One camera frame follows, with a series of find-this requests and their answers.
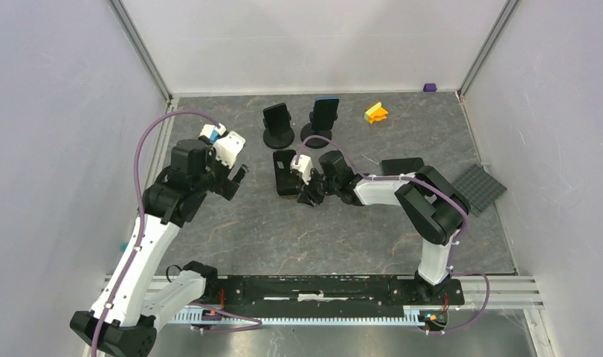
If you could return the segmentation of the black round base phone stand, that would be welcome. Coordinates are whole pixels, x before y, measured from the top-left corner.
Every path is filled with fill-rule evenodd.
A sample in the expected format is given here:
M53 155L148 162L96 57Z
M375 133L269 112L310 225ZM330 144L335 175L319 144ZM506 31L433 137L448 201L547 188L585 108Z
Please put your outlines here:
M310 123L306 124L300 131L300 140L305 147L311 149L321 149L329 145L332 139L332 130L313 130Z

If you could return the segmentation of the teal edged black phone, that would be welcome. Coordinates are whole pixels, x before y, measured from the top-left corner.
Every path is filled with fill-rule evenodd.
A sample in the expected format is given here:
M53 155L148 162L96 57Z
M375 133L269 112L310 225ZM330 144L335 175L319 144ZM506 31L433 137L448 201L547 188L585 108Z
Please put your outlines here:
M283 135L291 130L291 115L285 103L278 103L264 108L262 113L265 129L269 135Z

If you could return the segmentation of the blue edged black phone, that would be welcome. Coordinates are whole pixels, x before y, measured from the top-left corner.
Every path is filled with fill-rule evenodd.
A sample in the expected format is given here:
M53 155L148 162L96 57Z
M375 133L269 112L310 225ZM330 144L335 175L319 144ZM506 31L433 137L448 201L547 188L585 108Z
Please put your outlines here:
M321 97L316 99L311 117L313 131L332 130L334 122L338 119L338 97Z

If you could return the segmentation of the grey stand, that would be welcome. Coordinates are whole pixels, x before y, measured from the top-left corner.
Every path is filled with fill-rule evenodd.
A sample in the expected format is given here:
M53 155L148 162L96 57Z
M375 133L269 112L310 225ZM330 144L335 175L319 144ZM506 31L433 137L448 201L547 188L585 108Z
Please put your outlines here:
M283 196L280 196L280 198L282 198L282 199L288 199L288 200L297 200L298 197L299 197L298 193L294 194L294 195L283 195Z

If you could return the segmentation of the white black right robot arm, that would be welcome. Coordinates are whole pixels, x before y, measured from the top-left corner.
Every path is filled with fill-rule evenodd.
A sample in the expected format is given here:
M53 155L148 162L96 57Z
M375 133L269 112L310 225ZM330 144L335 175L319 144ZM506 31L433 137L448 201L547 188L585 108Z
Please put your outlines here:
M377 176L355 173L344 154L333 150L320 157L318 168L301 154L293 156L290 168L299 178L299 203L317 206L337 196L346 205L400 207L423 239L416 296L435 303L451 279L452 245L468 224L469 203L436 169L415 161L414 171Z

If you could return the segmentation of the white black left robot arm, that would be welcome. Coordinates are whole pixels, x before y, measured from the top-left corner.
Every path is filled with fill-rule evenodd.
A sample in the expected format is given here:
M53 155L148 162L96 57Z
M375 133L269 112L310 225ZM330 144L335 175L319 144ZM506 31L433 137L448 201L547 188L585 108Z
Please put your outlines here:
M217 270L188 263L161 291L146 292L161 258L180 229L191 222L208 193L231 200L248 168L229 175L244 149L236 132L222 138L179 141L170 164L142 195L143 207L115 273L90 310L75 312L71 329L91 354L147 356L157 335L188 303L210 303L219 295Z

